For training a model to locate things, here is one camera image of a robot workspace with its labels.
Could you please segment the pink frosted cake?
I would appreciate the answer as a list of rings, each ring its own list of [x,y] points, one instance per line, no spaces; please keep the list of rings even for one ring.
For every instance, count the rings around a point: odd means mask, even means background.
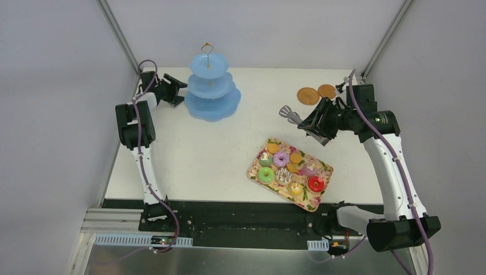
[[[302,172],[306,177],[316,176],[318,174],[318,166],[316,163],[311,163],[303,167]]]

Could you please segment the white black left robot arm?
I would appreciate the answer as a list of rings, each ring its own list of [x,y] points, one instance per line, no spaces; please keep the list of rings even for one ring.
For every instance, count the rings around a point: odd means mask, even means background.
[[[166,192],[159,186],[154,156],[156,130],[151,111],[161,102],[176,107],[184,101],[179,90],[187,87],[187,83],[167,73],[159,78],[154,70],[142,72],[133,99],[115,106],[120,142],[133,156],[143,188],[142,220],[153,222],[163,232],[174,227],[175,217],[168,209]]]

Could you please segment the purple frosted donut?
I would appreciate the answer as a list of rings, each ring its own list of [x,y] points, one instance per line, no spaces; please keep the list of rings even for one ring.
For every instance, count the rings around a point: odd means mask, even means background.
[[[285,167],[289,162],[289,154],[285,151],[277,151],[273,154],[273,164],[276,167]]]

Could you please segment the blue three-tier cake stand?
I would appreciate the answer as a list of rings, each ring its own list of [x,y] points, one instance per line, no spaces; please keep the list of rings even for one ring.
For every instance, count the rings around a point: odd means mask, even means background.
[[[233,115],[241,100],[225,56],[213,50],[214,46],[207,42],[201,47],[202,53],[194,56],[185,95],[189,114],[208,122]]]

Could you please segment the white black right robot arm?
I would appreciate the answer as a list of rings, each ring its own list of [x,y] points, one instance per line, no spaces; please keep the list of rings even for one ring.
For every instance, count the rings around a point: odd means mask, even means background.
[[[397,118],[378,110],[371,84],[349,85],[346,102],[321,99],[311,114],[297,125],[322,142],[338,131],[358,136],[374,167],[383,200],[378,215],[350,203],[338,203],[325,226],[334,235],[347,228],[365,234],[376,252],[420,246],[441,229],[438,216],[428,214],[413,186],[402,152]]]

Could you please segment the metal serving tongs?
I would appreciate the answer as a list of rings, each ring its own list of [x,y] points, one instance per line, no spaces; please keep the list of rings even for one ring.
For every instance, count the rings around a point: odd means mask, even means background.
[[[287,119],[289,123],[294,125],[298,125],[303,121],[300,118],[299,114],[297,112],[294,112],[288,105],[284,105],[283,107],[280,108],[279,115]],[[330,139],[315,135],[314,133],[311,133],[309,130],[305,130],[304,132],[306,136],[312,137],[323,147],[326,147],[331,142]]]

